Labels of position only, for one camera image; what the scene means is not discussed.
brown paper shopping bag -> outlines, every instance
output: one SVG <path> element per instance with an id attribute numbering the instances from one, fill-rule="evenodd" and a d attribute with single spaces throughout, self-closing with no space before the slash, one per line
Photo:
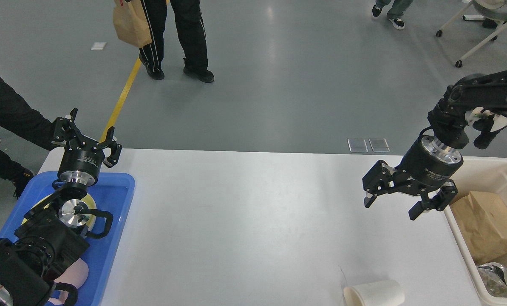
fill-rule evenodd
<path id="1" fill-rule="evenodd" d="M 507 253 L 507 208 L 498 194 L 471 191 L 451 209 L 474 263 Z"/>
<path id="2" fill-rule="evenodd" d="M 119 40 L 141 48 L 152 42 L 150 27 L 140 0 L 114 0 L 113 25 Z"/>

